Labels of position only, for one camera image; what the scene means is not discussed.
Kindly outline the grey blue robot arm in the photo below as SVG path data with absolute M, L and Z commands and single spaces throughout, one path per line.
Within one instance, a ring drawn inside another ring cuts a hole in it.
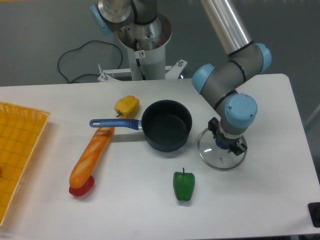
M 258 108 L 237 88 L 267 69 L 272 55 L 264 44 L 253 42 L 230 1 L 204 0 L 202 6 L 229 60 L 221 67 L 200 67 L 192 76 L 192 85 L 220 117 L 208 124 L 216 145 L 238 156 L 247 150 L 240 138 Z M 155 0 L 100 0 L 90 10 L 100 29 L 105 34 L 117 33 L 126 46 L 134 81 L 165 77 L 164 48 L 172 29 L 158 13 Z

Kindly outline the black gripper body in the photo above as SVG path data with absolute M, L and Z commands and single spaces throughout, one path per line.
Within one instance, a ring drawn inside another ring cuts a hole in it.
M 236 143 L 239 141 L 240 137 L 226 137 L 226 133 L 223 133 L 221 130 L 220 122 L 216 117 L 213 117 L 208 122 L 208 130 L 212 133 L 213 138 L 215 139 L 216 145 L 223 149 L 229 150 L 230 146 L 235 146 Z

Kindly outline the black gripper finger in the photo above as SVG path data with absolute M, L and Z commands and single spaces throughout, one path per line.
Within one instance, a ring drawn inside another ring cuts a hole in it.
M 235 156 L 239 156 L 246 152 L 248 147 L 243 142 L 237 141 L 236 143 L 230 144 L 228 148 L 228 153 L 233 153 Z

